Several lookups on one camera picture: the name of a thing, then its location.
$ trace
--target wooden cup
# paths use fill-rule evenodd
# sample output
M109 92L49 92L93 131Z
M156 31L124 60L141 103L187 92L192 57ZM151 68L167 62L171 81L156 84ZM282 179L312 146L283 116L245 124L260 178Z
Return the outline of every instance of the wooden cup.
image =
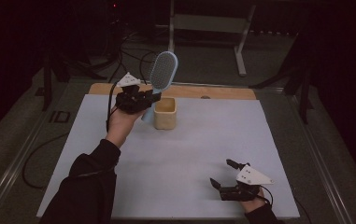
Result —
M175 98L162 97L155 103L154 128L172 130L177 125L177 103Z

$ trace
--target white paper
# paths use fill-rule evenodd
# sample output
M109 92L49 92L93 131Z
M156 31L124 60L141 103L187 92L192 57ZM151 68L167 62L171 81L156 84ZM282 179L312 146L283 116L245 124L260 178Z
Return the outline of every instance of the white paper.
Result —
M41 217L70 166L91 153L106 136L106 95L86 95L56 165L37 216ZM115 218L242 218L237 202L224 202L212 177L223 187L236 185L231 159L247 163L275 182L278 218L299 217L277 148L256 100L176 98L177 127L156 130L141 119L121 148L116 167Z

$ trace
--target black sleeve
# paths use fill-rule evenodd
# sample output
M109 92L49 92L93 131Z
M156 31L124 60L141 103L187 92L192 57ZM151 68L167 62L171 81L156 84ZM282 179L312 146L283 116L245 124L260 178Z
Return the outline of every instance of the black sleeve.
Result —
M120 154L103 139L93 153L78 156L40 223L110 223Z
M271 210L271 205L268 203L252 212L246 213L245 216L247 217L250 224L283 224L284 223L283 221L277 220L276 216Z

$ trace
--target wire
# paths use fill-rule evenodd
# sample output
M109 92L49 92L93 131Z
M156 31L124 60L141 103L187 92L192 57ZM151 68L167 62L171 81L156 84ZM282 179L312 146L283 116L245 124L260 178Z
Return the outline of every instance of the wire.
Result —
M117 68L114 70L114 72L113 72L113 74L111 75L111 77L108 79L108 83L111 83L111 80L113 79L113 77L114 76L116 76L117 75L117 72L119 71L119 69L120 69L120 67L122 67L123 69L124 69L124 71L125 71L125 73L127 73L127 68L125 67L125 65L122 63L122 50L121 50L121 48L122 48L122 45L124 44L124 42L125 41L127 41L127 39L130 37L130 36L132 36L132 35L134 35L135 33L131 33L130 35L128 35L128 36L126 36L123 40L122 40L122 42L120 43L120 45L119 45L119 52L118 52L118 62L119 62L119 65L117 66Z
M306 214L306 218L308 219L308 222L309 222L310 224L312 224L311 218L309 217L309 214L308 214L308 212L306 211L306 209L305 209L305 208L303 207L303 205L296 199L296 197L294 197L294 195L293 195L293 198L294 198L294 200L300 205L300 207L303 209L304 213Z
M271 191L269 190L269 189L267 189L266 187L264 187L264 186L260 186L260 187L262 187L262 189L265 189L267 192L268 192L268 194L270 195L270 197L271 197L271 202L270 201L268 201L267 199L266 199L266 201L272 206L273 205L273 203L274 203L274 197L273 197L273 194L271 193Z
M114 82L113 86L110 89L110 93L108 94L108 103L107 103L107 120L106 120L106 131L108 132L108 124L110 123L110 116L118 109L116 107L116 109L114 109L113 111L111 111L111 99L112 99L112 95L113 95L113 91L114 88L116 88L117 85L117 81Z
M29 155L28 158L26 159L25 164L23 165L22 171L21 171L22 180L23 180L23 182L24 182L26 185L28 185L29 187L34 188L34 189L43 189L43 188L46 187L46 186L37 186L37 185L31 184L31 183L27 180L27 178L26 178L26 173L25 173L27 163L28 163L28 161L32 158L32 156L35 155L35 153L36 153L39 149L41 149L43 146L45 146L46 144L49 144L50 142L53 142L53 141L55 141L55 140L58 140L58 139L60 139L60 138L62 138L62 137L65 137L65 136L67 136L68 134L69 134L69 133L64 133L64 134L62 134L62 135L56 136L56 137L54 137L54 138L51 138L49 141L47 141L47 142L41 144L40 146L36 147L36 148L30 153L30 155Z
M139 61L143 60L143 59L140 59L140 58L138 58L138 57L136 57L136 56L134 56L134 55L132 55L132 54L126 52L126 51L123 51L123 50L122 50L122 53L124 53L124 54L126 54L126 55L128 55L128 56L131 56L132 58L138 59Z
M109 6L108 6L108 3L107 3L107 1L104 1L104 3L105 3L105 20L106 20L106 24L111 24L111 22L110 22L110 19L109 19ZM71 5L71 7L72 7L72 9L73 9L73 13L76 15L76 18L78 18L78 11L80 11L80 10L82 10L82 9L84 9L83 7L84 6L82 6L82 7L80 7L80 8L77 8L77 5L75 5L75 4L72 4L71 2L70 2L70 5ZM102 56L105 56L106 54L107 54L107 50L109 49L109 38L110 38L110 33L109 32L106 32L106 44L105 44L105 46L104 46L104 49L103 49L103 52L102 52ZM82 70L82 69L91 69L91 70L93 70L93 71L95 71L95 70L103 70L103 69L106 69L106 68L108 68L109 66L111 66L113 63L115 62L115 60L114 59L112 59L112 58L108 58L107 57L107 61L106 62L104 62L104 63L99 63L99 64L94 64L94 65L82 65L82 67L81 68L79 68L80 70Z
M263 201L265 201L266 203L270 204L271 206L273 205L272 203L270 203L270 201L268 201L268 199L266 199L265 197L262 197L260 195L255 195L256 198L261 199Z

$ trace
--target human hand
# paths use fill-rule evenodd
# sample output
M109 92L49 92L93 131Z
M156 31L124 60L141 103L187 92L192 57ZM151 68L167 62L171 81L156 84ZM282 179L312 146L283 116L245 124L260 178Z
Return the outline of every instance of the human hand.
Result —
M260 188L260 191L259 191L259 193L257 195L259 195L262 198L264 197L264 193L263 193L263 189L262 188ZM265 205L265 201L263 199L258 198L258 197L255 197L252 201L239 202L239 203L244 208L245 213L252 212L252 211L256 210L257 208L260 208L260 207Z
M108 133L105 139L116 145L116 147L121 147L134 127L135 121L142 116L146 110L131 115L114 106L111 111L114 112L110 116Z

